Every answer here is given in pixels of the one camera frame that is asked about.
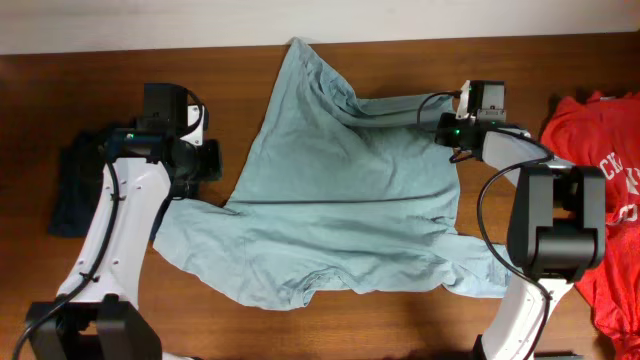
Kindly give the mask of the light blue grey t-shirt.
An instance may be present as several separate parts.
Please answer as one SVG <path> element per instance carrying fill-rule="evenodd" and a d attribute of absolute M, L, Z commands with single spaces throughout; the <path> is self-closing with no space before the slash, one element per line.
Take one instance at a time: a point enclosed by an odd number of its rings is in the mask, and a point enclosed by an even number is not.
<path fill-rule="evenodd" d="M 503 246 L 456 231 L 460 184 L 434 130 L 448 96 L 359 98 L 294 39 L 225 205 L 170 204 L 153 246 L 250 307 L 288 311 L 319 291 L 500 298 Z"/>

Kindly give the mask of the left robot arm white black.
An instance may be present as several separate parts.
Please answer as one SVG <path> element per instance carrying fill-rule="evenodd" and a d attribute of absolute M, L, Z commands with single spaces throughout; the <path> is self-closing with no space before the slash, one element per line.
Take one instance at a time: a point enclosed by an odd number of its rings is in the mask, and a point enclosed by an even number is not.
<path fill-rule="evenodd" d="M 55 300 L 30 305 L 13 358 L 25 345 L 38 359 L 170 358 L 139 312 L 140 273 L 169 204 L 222 176 L 208 120 L 193 91 L 145 84 L 142 115 L 102 146 L 100 198 L 80 254 Z"/>

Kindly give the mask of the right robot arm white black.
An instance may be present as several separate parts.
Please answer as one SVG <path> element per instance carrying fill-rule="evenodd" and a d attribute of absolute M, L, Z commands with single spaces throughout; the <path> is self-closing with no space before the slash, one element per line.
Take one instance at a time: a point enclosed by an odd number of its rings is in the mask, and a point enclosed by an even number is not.
<path fill-rule="evenodd" d="M 553 310 L 605 254 L 605 177 L 555 155 L 506 121 L 505 84 L 468 80 L 453 92 L 458 108 L 441 116 L 436 142 L 451 162 L 469 158 L 494 169 L 516 193 L 507 254 L 512 277 L 491 325 L 478 335 L 473 359 L 532 359 Z"/>

